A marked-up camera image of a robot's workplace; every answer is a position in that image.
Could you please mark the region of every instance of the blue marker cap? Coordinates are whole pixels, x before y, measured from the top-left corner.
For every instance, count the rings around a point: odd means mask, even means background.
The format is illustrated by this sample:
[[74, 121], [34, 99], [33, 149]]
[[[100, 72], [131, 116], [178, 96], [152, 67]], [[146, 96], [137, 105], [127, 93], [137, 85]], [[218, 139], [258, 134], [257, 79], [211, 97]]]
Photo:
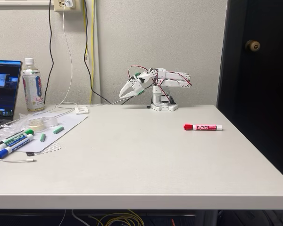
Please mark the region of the blue marker cap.
[[3, 159], [5, 156], [7, 156], [8, 155], [8, 150], [6, 150], [6, 149], [2, 149], [1, 151], [0, 151], [0, 159]]

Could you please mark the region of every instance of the white wall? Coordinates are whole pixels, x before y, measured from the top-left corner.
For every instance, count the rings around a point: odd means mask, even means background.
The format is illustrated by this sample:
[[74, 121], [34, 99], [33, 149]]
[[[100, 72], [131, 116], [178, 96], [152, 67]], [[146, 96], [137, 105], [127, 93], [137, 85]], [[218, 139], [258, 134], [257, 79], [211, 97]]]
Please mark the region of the white wall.
[[[67, 93], [71, 68], [61, 13], [51, 11], [51, 27], [55, 65], [46, 103], [55, 104], [60, 103]], [[65, 32], [73, 60], [73, 82], [66, 101], [86, 104], [90, 95], [90, 79], [83, 61], [86, 36], [82, 13], [65, 13]], [[35, 65], [41, 71], [44, 92], [51, 68], [49, 39], [48, 7], [0, 7], [0, 59], [24, 62], [26, 57], [34, 57]], [[17, 106], [25, 106], [22, 81]]]
[[[181, 106], [216, 104], [226, 4], [226, 0], [97, 0], [102, 95], [118, 100], [128, 67], [138, 64], [189, 73], [192, 89], [171, 89]], [[52, 10], [51, 22], [55, 67], [47, 100], [53, 104], [67, 91], [70, 66], [62, 15]], [[74, 81], [67, 101], [87, 103], [90, 87], [82, 60], [82, 14], [66, 14], [65, 24], [74, 63]], [[49, 34], [47, 7], [0, 7], [0, 59], [34, 57], [43, 86], [51, 66]], [[150, 98], [149, 90], [129, 103], [148, 104]], [[25, 105], [22, 83], [17, 104]]]
[[[116, 99], [131, 65], [191, 75], [182, 105], [216, 104], [227, 0], [99, 0], [102, 94]], [[150, 103], [147, 94], [130, 103]]]

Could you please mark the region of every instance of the laptop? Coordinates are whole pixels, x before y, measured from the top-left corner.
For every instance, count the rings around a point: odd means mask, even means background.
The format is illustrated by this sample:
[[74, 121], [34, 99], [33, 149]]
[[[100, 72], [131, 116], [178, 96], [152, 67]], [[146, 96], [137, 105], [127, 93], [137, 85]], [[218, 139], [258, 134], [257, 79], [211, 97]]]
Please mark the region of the laptop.
[[13, 121], [21, 61], [0, 60], [0, 125]]

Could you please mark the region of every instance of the yellow wires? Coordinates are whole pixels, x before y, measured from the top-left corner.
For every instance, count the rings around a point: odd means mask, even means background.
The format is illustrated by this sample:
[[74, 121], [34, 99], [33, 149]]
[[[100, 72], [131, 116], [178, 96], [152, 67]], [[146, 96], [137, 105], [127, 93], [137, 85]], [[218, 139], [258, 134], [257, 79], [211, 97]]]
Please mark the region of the yellow wires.
[[[84, 0], [82, 0], [82, 5], [83, 5], [83, 16], [84, 16], [84, 26], [85, 29], [88, 29], [86, 27], [86, 14], [85, 14], [85, 4]], [[93, 87], [93, 77], [94, 77], [94, 52], [93, 52], [93, 39], [94, 39], [94, 4], [95, 0], [92, 0], [92, 6], [91, 6], [91, 62], [92, 62], [92, 71], [91, 71], [91, 80], [92, 80], [92, 87]], [[87, 54], [88, 54], [88, 49], [85, 51], [85, 60], [87, 59]], [[92, 99], [92, 90], [90, 91], [90, 96], [89, 96], [89, 103], [91, 104], [91, 99]]]
[[[140, 216], [138, 216], [136, 213], [134, 213], [131, 210], [128, 211], [130, 211], [131, 213], [111, 213], [103, 216], [100, 220], [96, 219], [93, 216], [88, 216], [88, 217], [97, 220], [98, 222], [97, 226], [112, 226], [112, 224], [117, 221], [124, 223], [126, 226], [145, 226]], [[112, 215], [118, 215], [118, 216], [111, 218], [106, 224], [102, 223], [102, 220], [105, 217]]]

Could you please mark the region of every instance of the white paper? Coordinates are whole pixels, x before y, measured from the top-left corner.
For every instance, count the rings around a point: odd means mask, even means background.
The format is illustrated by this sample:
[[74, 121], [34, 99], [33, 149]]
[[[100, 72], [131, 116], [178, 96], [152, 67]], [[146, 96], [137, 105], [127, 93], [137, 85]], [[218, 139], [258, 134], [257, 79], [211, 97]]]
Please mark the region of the white paper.
[[[56, 114], [53, 113], [44, 113], [40, 115], [36, 115], [31, 117], [30, 119], [38, 119], [42, 117], [55, 117]], [[40, 152], [53, 142], [55, 142], [57, 139], [59, 139], [61, 136], [66, 134], [69, 130], [71, 130], [74, 126], [81, 123], [84, 119], [86, 119], [86, 115], [72, 115], [72, 114], [66, 114], [58, 117], [58, 126], [51, 127], [48, 130], [40, 133], [35, 133], [33, 136], [33, 140], [30, 141], [25, 146], [19, 148], [16, 150], [17, 152]], [[59, 127], [63, 126], [64, 130], [61, 132], [54, 134], [53, 131]], [[44, 142], [40, 141], [41, 134], [45, 133], [46, 138]]]

